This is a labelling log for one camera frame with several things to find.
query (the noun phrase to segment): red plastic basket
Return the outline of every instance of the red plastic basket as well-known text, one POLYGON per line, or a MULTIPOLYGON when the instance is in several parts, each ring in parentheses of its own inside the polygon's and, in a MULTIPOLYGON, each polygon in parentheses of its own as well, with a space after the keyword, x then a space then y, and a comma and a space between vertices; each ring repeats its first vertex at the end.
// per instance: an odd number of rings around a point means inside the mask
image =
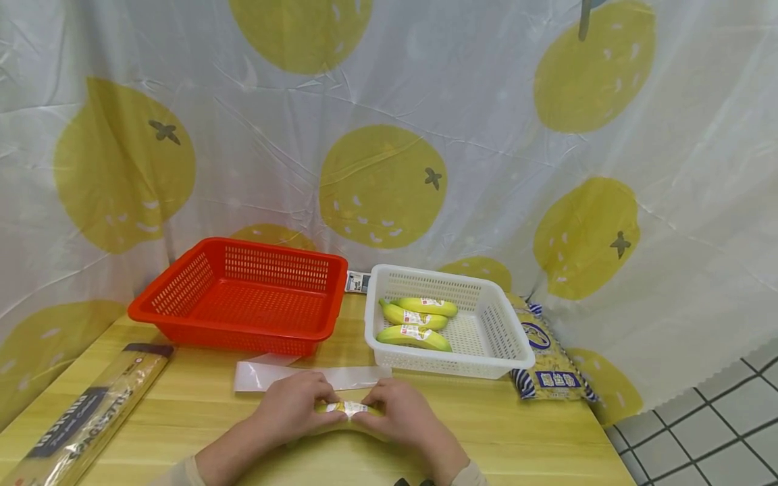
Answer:
POLYGON ((130 305, 173 342, 312 355, 330 337, 348 264, 327 253, 208 238, 130 305))

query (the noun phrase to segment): person's left hand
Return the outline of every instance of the person's left hand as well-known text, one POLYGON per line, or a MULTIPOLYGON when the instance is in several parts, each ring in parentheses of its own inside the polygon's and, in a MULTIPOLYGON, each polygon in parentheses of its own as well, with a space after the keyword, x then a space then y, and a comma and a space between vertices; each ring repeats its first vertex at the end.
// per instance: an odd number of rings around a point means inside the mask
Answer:
POLYGON ((274 382, 247 422, 268 447, 275 448, 347 420, 341 411, 317 413, 314 407, 319 400, 329 404, 341 401, 323 374, 302 371, 274 382))

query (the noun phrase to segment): basket rim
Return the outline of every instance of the basket rim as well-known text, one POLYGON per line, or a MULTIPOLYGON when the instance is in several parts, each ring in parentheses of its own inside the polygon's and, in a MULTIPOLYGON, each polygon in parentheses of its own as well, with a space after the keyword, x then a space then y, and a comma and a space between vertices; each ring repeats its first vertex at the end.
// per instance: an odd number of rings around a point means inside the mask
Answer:
MULTIPOLYGON (((373 267, 373 270, 370 272, 371 284, 373 283, 373 279, 377 278, 379 272, 390 271, 390 270, 412 271, 414 273, 420 273, 420 274, 431 275, 431 276, 453 275, 442 271, 423 270, 421 268, 402 267, 400 265, 378 264, 375 265, 373 267)), ((506 368, 506 369, 532 368, 535 365, 535 355, 534 352, 532 351, 532 347, 530 346, 529 338, 527 337, 527 333, 524 332, 524 328, 521 326, 519 317, 516 315, 516 312, 513 310, 513 305, 511 305, 510 301, 505 296, 505 292, 502 290, 502 288, 500 288, 500 286, 494 283, 493 281, 485 280, 483 278, 467 277, 464 275, 457 275, 457 277, 466 280, 475 281, 475 283, 478 283, 479 285, 490 287, 497 291, 497 294, 503 306, 505 306, 507 309, 510 309, 510 312, 508 313, 508 320, 517 331, 516 334, 519 339, 519 345, 528 351, 528 357, 526 359, 505 359, 505 358, 494 358, 492 356, 463 355, 461 353, 442 353, 440 351, 431 351, 431 350, 421 349, 421 348, 409 348, 407 346, 400 346, 398 344, 385 344, 385 343, 378 342, 375 336, 373 336, 373 326, 371 324, 373 321, 373 311, 375 310, 375 307, 378 304, 375 285, 368 286, 367 301, 365 302, 364 321, 365 321, 365 342, 367 343, 367 345, 370 346, 374 351, 390 352, 399 355, 407 355, 415 358, 431 358, 434 359, 435 361, 456 360, 458 362, 463 362, 470 365, 486 365, 495 368, 499 367, 499 368, 506 368)))
POLYGON ((332 333, 335 332, 335 321, 338 319, 340 308, 343 302, 343 293, 345 291, 345 280, 346 280, 346 274, 348 273, 347 272, 348 267, 349 267, 349 262, 344 257, 332 253, 322 253, 318 251, 301 250, 298 248, 289 248, 287 246, 270 245, 267 243, 257 243, 248 240, 226 238, 223 236, 211 236, 209 238, 204 238, 199 242, 197 242, 192 248, 190 248, 189 250, 181 254, 181 256, 178 257, 168 268, 162 271, 162 273, 157 275, 143 289, 143 291, 132 300, 129 307, 127 308, 127 314, 132 320, 136 320, 138 322, 151 323, 155 325, 161 324, 161 325, 173 325, 173 326, 183 326, 183 327, 196 327, 200 329, 250 334, 252 336, 277 337, 280 339, 293 339, 296 341, 307 341, 307 342, 322 342, 328 339, 332 335, 332 333), (332 300, 332 305, 328 310, 328 318, 327 318, 326 325, 323 326, 322 329, 315 334, 310 332, 305 334, 279 333, 277 331, 267 332, 266 330, 257 329, 257 328, 247 330, 247 327, 243 324, 227 323, 221 320, 206 320, 206 319, 191 320, 187 317, 166 316, 163 314, 147 312, 141 308, 156 294, 156 292, 159 290, 161 282, 166 281, 172 274, 177 274, 178 271, 182 269, 182 267, 188 265, 195 255, 200 254, 204 246, 210 243, 235 243, 235 242, 240 244, 246 244, 248 246, 254 246, 254 247, 272 248, 274 250, 277 250, 278 248, 282 248, 284 253, 308 255, 308 256, 316 255, 322 260, 334 260, 340 263, 340 265, 343 266, 343 271, 339 272, 338 280, 335 283, 335 292, 331 294, 333 300, 332 300))

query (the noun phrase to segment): banana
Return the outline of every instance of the banana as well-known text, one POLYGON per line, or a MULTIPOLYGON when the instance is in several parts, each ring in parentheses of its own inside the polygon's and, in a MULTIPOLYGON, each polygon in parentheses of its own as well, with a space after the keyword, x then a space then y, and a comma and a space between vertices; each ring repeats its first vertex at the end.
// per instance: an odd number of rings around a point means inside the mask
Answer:
POLYGON ((405 344, 433 351, 451 352, 451 344, 445 337, 432 329, 410 324, 387 327, 378 333, 376 340, 384 344, 405 344))
POLYGON ((327 427, 319 428, 313 432, 311 432, 311 435, 320 435, 325 434, 327 432, 332 432, 334 430, 356 430, 357 432, 362 432, 367 435, 371 435, 375 437, 378 440, 382 440, 384 442, 388 442, 388 439, 384 437, 383 435, 377 433, 377 432, 371 432, 367 430, 366 428, 362 427, 361 425, 357 425, 354 422, 351 421, 351 417, 354 416, 357 412, 368 412, 372 415, 375 415, 377 417, 383 417, 384 414, 381 413, 381 411, 373 408, 368 407, 367 405, 362 405, 357 402, 353 401, 342 401, 334 404, 319 404, 315 407, 316 412, 320 414, 324 414, 327 412, 340 410, 341 412, 345 412, 346 416, 349 418, 346 421, 338 422, 334 425, 329 425, 327 427))
POLYGON ((392 303, 403 309, 412 310, 413 312, 418 313, 438 314, 446 317, 454 317, 457 315, 457 307, 454 303, 446 302, 445 300, 414 297, 393 300, 392 303))
POLYGON ((448 317, 438 316, 436 314, 419 314, 412 310, 405 310, 395 304, 380 299, 378 301, 381 304, 381 308, 384 311, 384 317, 392 324, 414 324, 417 326, 423 326, 427 329, 441 330, 446 324, 448 324, 448 317))

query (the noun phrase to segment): shower curtain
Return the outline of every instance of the shower curtain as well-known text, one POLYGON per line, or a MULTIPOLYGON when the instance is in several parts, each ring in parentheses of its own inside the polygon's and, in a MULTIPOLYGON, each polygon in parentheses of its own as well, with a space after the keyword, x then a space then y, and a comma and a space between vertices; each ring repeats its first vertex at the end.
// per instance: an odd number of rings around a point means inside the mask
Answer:
POLYGON ((591 7, 0 0, 0 429, 207 236, 529 296, 604 424, 776 336, 778 5, 591 7))

